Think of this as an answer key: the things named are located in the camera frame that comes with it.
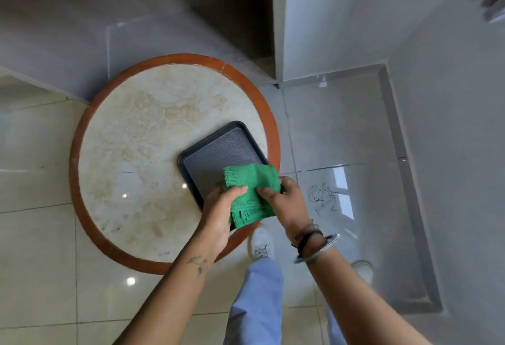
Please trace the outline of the person's right hand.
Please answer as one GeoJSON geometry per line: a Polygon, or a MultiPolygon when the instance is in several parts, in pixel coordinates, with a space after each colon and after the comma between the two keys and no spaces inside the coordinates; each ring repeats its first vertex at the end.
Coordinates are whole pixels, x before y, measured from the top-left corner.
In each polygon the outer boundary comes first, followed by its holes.
{"type": "Polygon", "coordinates": [[[270,205],[290,242],[297,246],[305,233],[314,229],[302,190],[297,182],[288,176],[281,176],[281,198],[276,205],[270,205]]]}

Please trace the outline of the person's left hand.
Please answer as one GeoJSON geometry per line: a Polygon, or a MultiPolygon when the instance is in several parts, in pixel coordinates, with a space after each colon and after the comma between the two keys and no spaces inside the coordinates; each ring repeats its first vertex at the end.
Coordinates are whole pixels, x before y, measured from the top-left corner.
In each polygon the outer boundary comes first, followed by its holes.
{"type": "Polygon", "coordinates": [[[223,199],[226,190],[219,184],[207,196],[199,225],[184,249],[190,261],[213,263],[225,249],[230,237],[232,203],[223,199]]]}

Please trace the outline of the green microfibre cloth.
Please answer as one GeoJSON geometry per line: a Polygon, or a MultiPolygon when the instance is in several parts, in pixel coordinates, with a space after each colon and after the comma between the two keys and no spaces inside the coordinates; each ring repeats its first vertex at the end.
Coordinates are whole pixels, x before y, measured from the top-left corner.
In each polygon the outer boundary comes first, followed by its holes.
{"type": "Polygon", "coordinates": [[[273,208],[268,201],[256,191],[258,187],[268,187],[277,193],[281,191],[280,176],[274,166],[247,164],[225,167],[223,174],[227,188],[248,187],[245,194],[238,196],[231,203],[230,219],[233,229],[274,216],[273,208]]]}

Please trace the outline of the person's right forearm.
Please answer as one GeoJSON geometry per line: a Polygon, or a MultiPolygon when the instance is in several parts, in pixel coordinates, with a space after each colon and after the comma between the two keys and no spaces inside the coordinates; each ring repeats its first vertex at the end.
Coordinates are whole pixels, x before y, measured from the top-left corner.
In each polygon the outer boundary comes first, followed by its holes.
{"type": "MultiPolygon", "coordinates": [[[[323,239],[307,244],[303,258],[325,243],[323,239]]],[[[347,345],[432,345],[360,278],[336,248],[331,247],[307,267],[347,345]]]]}

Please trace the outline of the person's left forearm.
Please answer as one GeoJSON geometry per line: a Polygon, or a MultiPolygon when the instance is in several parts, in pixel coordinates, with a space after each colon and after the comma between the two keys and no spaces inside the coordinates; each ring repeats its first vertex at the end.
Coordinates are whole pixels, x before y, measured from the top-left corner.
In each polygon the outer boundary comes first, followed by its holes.
{"type": "Polygon", "coordinates": [[[113,345],[179,345],[216,255],[187,248],[113,345]]]}

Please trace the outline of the black plastic tray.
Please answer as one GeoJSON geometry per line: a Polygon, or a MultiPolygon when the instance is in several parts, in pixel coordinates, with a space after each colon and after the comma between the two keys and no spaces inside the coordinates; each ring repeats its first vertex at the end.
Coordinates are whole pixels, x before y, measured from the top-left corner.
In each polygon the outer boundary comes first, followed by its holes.
{"type": "Polygon", "coordinates": [[[181,152],[177,158],[177,167],[199,209],[203,209],[204,199],[215,185],[225,185],[225,167],[247,164],[270,165],[246,125],[240,121],[230,122],[181,152]]]}

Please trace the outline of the person's left white shoe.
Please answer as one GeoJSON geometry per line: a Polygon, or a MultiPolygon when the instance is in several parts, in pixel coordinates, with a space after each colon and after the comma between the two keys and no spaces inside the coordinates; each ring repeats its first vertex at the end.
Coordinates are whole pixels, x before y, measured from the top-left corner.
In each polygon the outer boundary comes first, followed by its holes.
{"type": "Polygon", "coordinates": [[[273,237],[263,223],[260,223],[249,238],[249,253],[254,261],[275,260],[273,237]]]}

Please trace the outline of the person's white shoe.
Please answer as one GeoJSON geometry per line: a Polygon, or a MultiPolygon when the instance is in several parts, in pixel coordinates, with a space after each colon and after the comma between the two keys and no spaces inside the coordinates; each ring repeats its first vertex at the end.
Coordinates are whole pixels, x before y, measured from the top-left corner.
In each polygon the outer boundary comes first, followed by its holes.
{"type": "Polygon", "coordinates": [[[249,253],[254,261],[275,260],[273,237],[263,223],[260,223],[249,238],[249,253]]]}
{"type": "Polygon", "coordinates": [[[371,264],[364,260],[358,260],[351,264],[351,267],[357,272],[360,278],[363,279],[368,285],[373,283],[373,267],[371,264]]]}

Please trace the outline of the silver metal bangle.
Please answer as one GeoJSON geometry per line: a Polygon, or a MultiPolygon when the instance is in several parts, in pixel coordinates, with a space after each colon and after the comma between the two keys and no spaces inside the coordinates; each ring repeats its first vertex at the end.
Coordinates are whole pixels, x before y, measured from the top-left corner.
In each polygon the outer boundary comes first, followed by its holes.
{"type": "Polygon", "coordinates": [[[300,255],[298,255],[294,259],[294,264],[301,264],[301,263],[308,264],[310,262],[313,262],[321,254],[323,254],[324,252],[326,252],[328,249],[330,249],[331,247],[333,247],[337,243],[337,241],[340,239],[340,234],[336,233],[336,234],[332,234],[332,235],[329,235],[329,236],[325,236],[325,239],[326,239],[325,245],[322,246],[317,252],[314,252],[312,255],[310,255],[310,256],[308,256],[306,258],[303,258],[300,255]]]}

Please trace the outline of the person's left leg blue trousers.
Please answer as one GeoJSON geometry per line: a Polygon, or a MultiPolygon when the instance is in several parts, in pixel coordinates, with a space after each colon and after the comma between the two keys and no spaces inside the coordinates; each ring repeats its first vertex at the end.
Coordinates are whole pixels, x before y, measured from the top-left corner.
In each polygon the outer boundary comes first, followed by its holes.
{"type": "Polygon", "coordinates": [[[223,345],[281,345],[283,275],[270,258],[251,263],[233,302],[223,345]]]}

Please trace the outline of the person's leg blue trousers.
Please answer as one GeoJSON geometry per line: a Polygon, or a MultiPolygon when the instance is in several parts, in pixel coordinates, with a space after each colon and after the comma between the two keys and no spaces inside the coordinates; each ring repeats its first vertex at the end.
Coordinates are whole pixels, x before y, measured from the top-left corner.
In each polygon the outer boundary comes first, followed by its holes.
{"type": "Polygon", "coordinates": [[[283,275],[270,258],[251,263],[233,302],[223,345],[281,345],[283,275]]]}
{"type": "Polygon", "coordinates": [[[327,319],[327,335],[329,345],[347,345],[338,322],[333,315],[330,306],[325,304],[325,316],[327,319]]]}

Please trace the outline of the round marble table wooden rim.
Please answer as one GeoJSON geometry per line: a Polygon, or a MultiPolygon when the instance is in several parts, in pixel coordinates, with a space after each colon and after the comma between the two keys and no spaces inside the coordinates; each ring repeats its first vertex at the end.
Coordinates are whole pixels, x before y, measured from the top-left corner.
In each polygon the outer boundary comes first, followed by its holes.
{"type": "Polygon", "coordinates": [[[132,270],[166,273],[201,214],[177,158],[233,121],[246,125],[279,171],[274,115],[229,63],[158,56],[111,80],[80,118],[69,159],[74,210],[95,246],[132,270]]]}

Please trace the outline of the person's right white shoe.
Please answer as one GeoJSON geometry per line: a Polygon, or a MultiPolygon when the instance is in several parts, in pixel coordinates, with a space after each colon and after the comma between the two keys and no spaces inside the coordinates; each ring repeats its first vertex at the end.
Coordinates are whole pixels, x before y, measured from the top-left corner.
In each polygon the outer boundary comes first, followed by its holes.
{"type": "Polygon", "coordinates": [[[360,278],[363,279],[368,285],[373,283],[373,267],[371,264],[364,260],[358,260],[351,264],[351,267],[357,272],[360,278]]]}

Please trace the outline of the person's right leg blue trousers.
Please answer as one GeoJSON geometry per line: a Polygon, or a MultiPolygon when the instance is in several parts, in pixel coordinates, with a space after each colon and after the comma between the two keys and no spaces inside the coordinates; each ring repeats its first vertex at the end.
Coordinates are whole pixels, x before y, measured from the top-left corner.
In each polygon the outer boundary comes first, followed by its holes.
{"type": "Polygon", "coordinates": [[[325,304],[325,316],[327,319],[327,335],[329,345],[347,345],[338,322],[333,315],[330,306],[325,304]]]}

